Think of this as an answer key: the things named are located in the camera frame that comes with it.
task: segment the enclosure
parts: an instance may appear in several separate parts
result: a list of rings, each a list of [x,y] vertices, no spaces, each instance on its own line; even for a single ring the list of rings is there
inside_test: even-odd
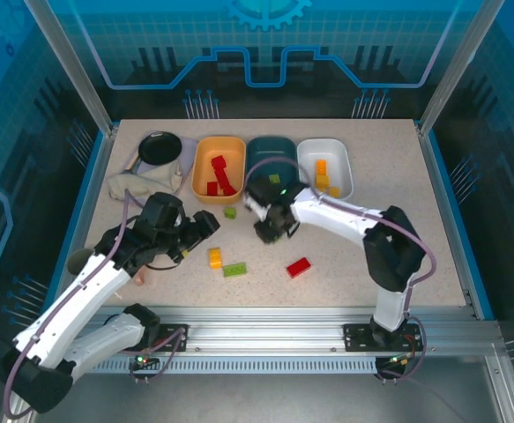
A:
[[[416,378],[467,421],[514,421],[514,0],[0,0],[0,338],[44,312],[74,279],[71,254],[119,224],[106,180],[153,131],[194,149],[238,137],[247,152],[288,138],[301,163],[302,142],[339,141],[345,201],[403,208],[436,254],[412,297],[427,330]],[[212,212],[220,230],[179,268],[118,290],[82,333],[140,302],[189,325],[186,350],[140,388],[116,355],[26,421],[233,421],[229,403],[196,411],[221,391],[232,407],[252,398],[240,421],[456,421],[430,392],[364,375],[375,353],[346,351],[343,325],[376,305],[361,249],[305,225],[264,245],[254,214],[237,204],[226,219],[185,176],[187,215]],[[247,275],[211,271],[210,248]],[[291,279],[303,256],[311,269]]]

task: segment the speckled tabletop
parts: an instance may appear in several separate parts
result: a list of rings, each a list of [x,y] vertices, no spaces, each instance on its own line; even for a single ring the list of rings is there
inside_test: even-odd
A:
[[[121,122],[106,175],[121,170],[138,140],[150,130],[166,130],[202,139],[211,135],[235,135],[245,141],[263,135],[281,135],[296,143],[311,137],[333,137],[345,143],[354,177],[354,204],[385,210],[401,207],[419,236],[437,257],[436,275],[419,284],[412,304],[459,306],[465,300],[452,260],[435,194],[410,120],[124,120]],[[190,178],[180,198],[188,216],[201,209],[212,212],[220,230],[195,248],[172,271],[148,271],[144,286],[133,282],[120,289],[106,305],[146,306],[373,306],[376,284],[367,271],[364,252],[348,240],[313,226],[302,226],[291,240],[264,245],[255,235],[257,220],[240,204],[237,219],[225,219],[223,207],[205,205],[194,197]],[[138,214],[132,206],[130,214]],[[121,219],[122,205],[110,199],[106,183],[96,204],[87,246]],[[221,248],[224,264],[245,262],[248,274],[224,278],[208,267],[207,250]],[[309,271],[291,279],[286,267],[307,257]],[[155,265],[170,265],[167,257]],[[421,271],[428,268],[425,259]]]

